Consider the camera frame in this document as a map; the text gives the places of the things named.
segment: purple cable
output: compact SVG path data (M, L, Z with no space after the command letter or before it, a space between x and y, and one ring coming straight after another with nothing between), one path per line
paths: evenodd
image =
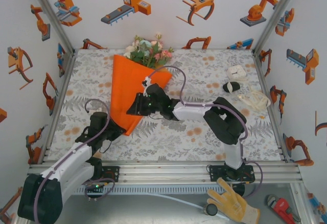
M226 111L230 112L232 115L234 115L238 120L239 122L242 124L243 128L244 128L244 132L245 132L245 136L240 138L240 144L241 144L241 158L242 158L242 162L244 164L249 164L249 163L253 163L253 164L256 164L260 170L260 173L261 173L261 179L260 179L260 182L259 182L259 185L258 187L249 195L247 195L246 197L244 198L248 198L248 197L251 197L253 196L255 193L257 193L257 191L261 188L261 185L262 185L262 182L263 182L263 179L264 179L264 175L263 175L263 171L262 171L262 168L261 166L255 162L255 161L246 161L243 159L243 145L241 143L241 141L243 141L244 139L247 138L248 136L248 131L247 131L247 128L246 128L246 125L245 125L245 122L242 120L242 118L235 112L233 111L232 109L230 109L229 107L226 107L226 106L223 106L223 105L219 105L219 104L188 104L188 103L185 103L182 99L182 92L183 92L183 89L185 87L185 84L186 84L186 74L184 73L184 71L178 67L175 67L175 66L162 66L156 70L154 70L148 77L150 78L151 76L153 76L156 72L158 72L160 69L163 69L163 68L166 68L166 67L170 67L170 68L174 68L174 69L177 69L178 71L180 71L183 76L184 76L184 81L183 81L183 85L182 85L182 88L180 89L180 92L179 92L179 100L180 102L184 105L184 106L188 106L188 107L218 107L218 108L222 108L222 109L225 109Z
M86 108L86 105L91 102L91 101L98 101L100 103L102 103L106 109L107 109L107 113L108 113L108 117L107 117L107 122L106 125L101 129L101 131L96 134L95 136L93 136L92 138L88 139L86 142L84 142L83 144L79 145L77 148L75 148L75 151L79 150L81 147L85 146L86 144L90 143L91 141L93 141L95 138L97 138L98 136L100 136L102 134L102 132L104 132L104 130L107 128L108 124L109 124L109 120L110 120L110 115L109 115L109 107L107 106L107 104L105 104L103 101L101 101L100 99L89 99L86 101L85 105L84 105L84 109L87 113L89 113L89 111ZM43 179L43 181L41 182L39 188L37 189L36 195L35 195L35 200L34 200L34 205L33 205L33 214L34 214L34 221L36 224L40 224L39 223L39 218L37 216L37 204L40 198L40 194L41 194L41 190L43 188L43 186L45 185L45 182L49 179L49 177L55 173L55 171L58 169L58 167L60 167L73 153L73 151L71 151L69 154L67 154L55 167L54 167L54 171L50 171L49 174Z
M96 183L96 182L102 182L102 181L111 181L112 182L112 187L105 193L103 194L102 196L96 198L96 200L100 200L104 197L106 197L108 194L110 194L112 191L113 191L113 188L114 188L114 179L112 178L102 178L102 179L98 179L98 180L94 180L94 181L88 181L88 182L84 182L83 185L86 185L86 184L92 184L92 183ZM84 195L89 198L89 196L87 195L87 191L91 188L91 186L87 186L85 187L85 191L84 191Z

